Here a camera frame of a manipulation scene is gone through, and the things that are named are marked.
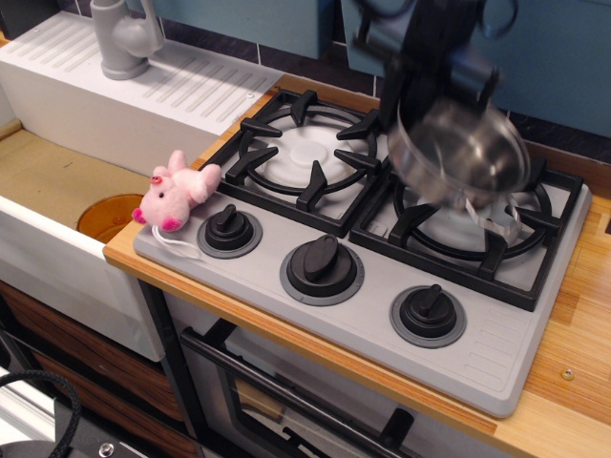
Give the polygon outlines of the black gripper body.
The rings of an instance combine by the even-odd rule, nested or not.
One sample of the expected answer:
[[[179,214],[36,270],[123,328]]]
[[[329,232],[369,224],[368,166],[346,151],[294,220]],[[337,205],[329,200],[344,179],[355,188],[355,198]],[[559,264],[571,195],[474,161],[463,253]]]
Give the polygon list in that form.
[[[477,112],[484,112],[501,78],[498,67],[477,56],[471,47],[475,29],[496,39],[506,33],[506,27],[492,27],[483,19],[412,18],[408,23],[401,47],[395,49],[370,33],[374,20],[364,18],[351,44],[359,52],[385,64],[393,56],[409,62],[420,74],[419,106],[411,113],[424,113],[434,100],[446,96]]]

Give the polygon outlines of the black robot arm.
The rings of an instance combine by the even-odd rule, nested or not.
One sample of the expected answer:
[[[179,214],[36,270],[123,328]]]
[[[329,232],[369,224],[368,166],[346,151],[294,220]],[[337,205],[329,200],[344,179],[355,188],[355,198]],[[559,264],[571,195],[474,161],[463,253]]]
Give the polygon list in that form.
[[[485,20],[484,1],[405,1],[394,11],[370,1],[357,5],[361,23],[352,44],[384,68],[383,131],[410,128],[443,97],[478,114],[486,111],[500,70],[476,55],[472,35],[476,29],[489,39],[506,34],[516,22],[517,1],[508,3],[509,17],[496,26]]]

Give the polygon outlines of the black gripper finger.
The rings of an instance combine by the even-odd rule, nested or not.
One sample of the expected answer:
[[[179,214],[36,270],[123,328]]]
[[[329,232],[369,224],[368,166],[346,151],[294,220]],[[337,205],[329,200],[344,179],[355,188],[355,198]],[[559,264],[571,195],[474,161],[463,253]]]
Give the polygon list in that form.
[[[388,134],[401,118],[402,112],[419,106],[420,74],[400,56],[385,64],[385,79],[380,97],[379,124]]]

